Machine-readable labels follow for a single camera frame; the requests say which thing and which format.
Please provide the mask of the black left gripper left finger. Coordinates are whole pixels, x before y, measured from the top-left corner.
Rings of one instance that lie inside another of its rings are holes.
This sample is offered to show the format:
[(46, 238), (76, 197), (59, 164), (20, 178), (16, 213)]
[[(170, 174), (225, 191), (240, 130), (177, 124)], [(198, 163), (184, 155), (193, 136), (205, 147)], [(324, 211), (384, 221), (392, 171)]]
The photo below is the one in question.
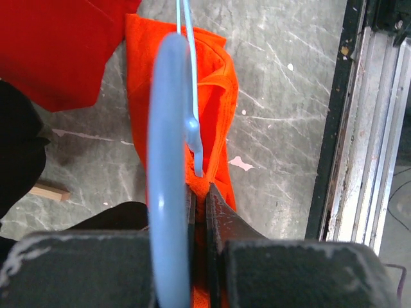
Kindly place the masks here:
[(157, 295), (147, 207), (128, 201), (63, 232), (22, 238), (1, 268), (2, 307), (190, 307), (177, 275)]

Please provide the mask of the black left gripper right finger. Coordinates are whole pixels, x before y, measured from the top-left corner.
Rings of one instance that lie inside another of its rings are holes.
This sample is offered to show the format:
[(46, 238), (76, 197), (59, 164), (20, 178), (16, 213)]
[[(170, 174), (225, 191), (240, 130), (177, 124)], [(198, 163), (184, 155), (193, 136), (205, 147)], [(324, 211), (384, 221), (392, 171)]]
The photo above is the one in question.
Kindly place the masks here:
[(211, 307), (399, 307), (369, 247), (268, 239), (228, 206), (215, 185), (205, 208)]

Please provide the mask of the light blue wire hanger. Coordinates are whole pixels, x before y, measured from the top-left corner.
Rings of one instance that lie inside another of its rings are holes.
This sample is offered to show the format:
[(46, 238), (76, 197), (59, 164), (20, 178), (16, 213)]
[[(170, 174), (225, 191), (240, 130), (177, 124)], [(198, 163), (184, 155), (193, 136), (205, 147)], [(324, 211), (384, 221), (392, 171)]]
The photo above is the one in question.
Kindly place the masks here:
[(160, 43), (148, 115), (147, 183), (153, 278), (160, 307), (190, 307), (185, 148), (202, 176), (197, 55), (189, 1), (176, 2), (177, 30)]

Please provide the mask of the orange t shirt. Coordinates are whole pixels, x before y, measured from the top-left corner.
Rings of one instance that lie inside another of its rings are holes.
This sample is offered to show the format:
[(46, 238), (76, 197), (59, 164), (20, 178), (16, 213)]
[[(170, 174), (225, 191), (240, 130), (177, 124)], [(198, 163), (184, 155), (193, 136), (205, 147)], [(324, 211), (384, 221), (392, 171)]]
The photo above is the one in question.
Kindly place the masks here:
[[(154, 58), (165, 35), (175, 24), (128, 14), (125, 17), (127, 50), (127, 96), (134, 147), (143, 166), (147, 165), (147, 131), (150, 85)], [(186, 152), (186, 182), (197, 196), (195, 215), (195, 278), (193, 307), (209, 307), (206, 275), (206, 195), (215, 184), (232, 210), (236, 209), (229, 174), (227, 135), (235, 115), (238, 79), (226, 38), (194, 28), (198, 70), (198, 111), (204, 149), (202, 178), (195, 176), (193, 155)]]

